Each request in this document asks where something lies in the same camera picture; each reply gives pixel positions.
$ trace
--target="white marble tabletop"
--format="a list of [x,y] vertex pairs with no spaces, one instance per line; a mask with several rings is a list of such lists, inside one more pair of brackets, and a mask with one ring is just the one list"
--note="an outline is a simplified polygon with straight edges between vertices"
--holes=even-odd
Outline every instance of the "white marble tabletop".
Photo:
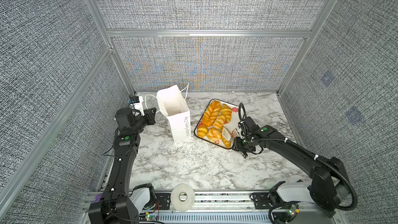
[[[279,181],[308,180],[298,167],[268,149],[244,159],[240,152],[195,137],[193,131],[211,99],[235,105],[243,102],[247,116],[259,126],[268,124],[293,140],[275,93],[188,92],[186,102],[191,112],[192,137],[176,145],[166,117],[157,113],[156,124],[147,126],[140,134],[141,143],[131,172],[131,189],[144,183],[152,183],[155,189],[173,189],[181,183],[194,189],[269,189]],[[154,97],[147,97],[147,105],[159,109]]]

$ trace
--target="marble table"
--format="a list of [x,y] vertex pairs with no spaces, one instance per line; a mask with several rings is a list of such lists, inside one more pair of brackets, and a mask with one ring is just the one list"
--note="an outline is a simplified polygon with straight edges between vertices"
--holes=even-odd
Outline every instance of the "marble table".
[[[268,124],[293,140],[275,93],[188,92],[186,102],[191,112],[192,137],[175,144],[166,118],[157,113],[157,123],[147,126],[140,134],[141,144],[131,172],[131,189],[144,183],[152,183],[155,189],[173,189],[181,183],[194,189],[269,189],[279,181],[308,180],[298,167],[268,149],[244,159],[240,152],[195,137],[194,128],[211,99],[235,105],[243,102],[247,115],[259,126]],[[147,105],[159,109],[154,97],[147,97]]]

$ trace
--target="bag handle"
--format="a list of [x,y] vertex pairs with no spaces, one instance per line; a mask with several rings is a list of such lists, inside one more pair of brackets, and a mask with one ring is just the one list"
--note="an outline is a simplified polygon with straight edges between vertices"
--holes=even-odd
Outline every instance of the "bag handle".
[[186,99],[187,99],[187,95],[188,95],[188,87],[189,87],[189,82],[188,82],[188,85],[187,85],[186,87],[184,87],[183,89],[181,89],[181,90],[180,90],[180,92],[182,92],[182,91],[184,91],[184,90],[185,90],[185,88],[187,89],[187,92],[185,93],[185,99],[184,99],[184,100],[186,100]]

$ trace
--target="bread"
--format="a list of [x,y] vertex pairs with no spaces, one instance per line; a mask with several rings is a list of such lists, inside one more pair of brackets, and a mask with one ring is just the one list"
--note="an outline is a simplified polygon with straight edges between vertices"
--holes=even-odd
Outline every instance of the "bread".
[[232,117],[232,109],[229,106],[227,106],[226,104],[222,104],[220,112],[221,112],[221,114],[225,115],[226,122],[229,123],[231,121],[231,117]]
[[[226,130],[229,134],[231,134],[231,133],[228,131],[228,129],[225,128],[225,127],[222,127],[221,133],[223,133],[224,130]],[[221,140],[222,140],[222,142],[224,143],[225,147],[227,147],[227,148],[230,148],[230,147],[231,147],[231,145],[232,145],[231,141],[226,140],[226,139],[224,138],[224,136],[222,136],[222,135],[221,135]]]
[[201,124],[198,126],[197,132],[198,132],[198,137],[204,138],[207,135],[207,126]]
[[221,114],[217,116],[216,120],[213,123],[213,127],[216,129],[221,129],[225,122],[225,115]]
[[202,124],[207,127],[211,127],[216,120],[220,109],[221,103],[219,101],[211,102],[203,114]]
[[221,138],[221,132],[216,128],[211,128],[207,133],[207,137],[212,142],[218,142],[218,140]]

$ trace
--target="tape roll hole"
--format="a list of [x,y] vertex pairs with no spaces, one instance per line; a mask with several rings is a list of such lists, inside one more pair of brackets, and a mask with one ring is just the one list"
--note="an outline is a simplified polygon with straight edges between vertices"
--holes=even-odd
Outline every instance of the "tape roll hole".
[[184,201],[187,200],[187,194],[186,194],[185,192],[181,192],[181,193],[178,195],[178,198],[180,199],[180,201],[184,202]]

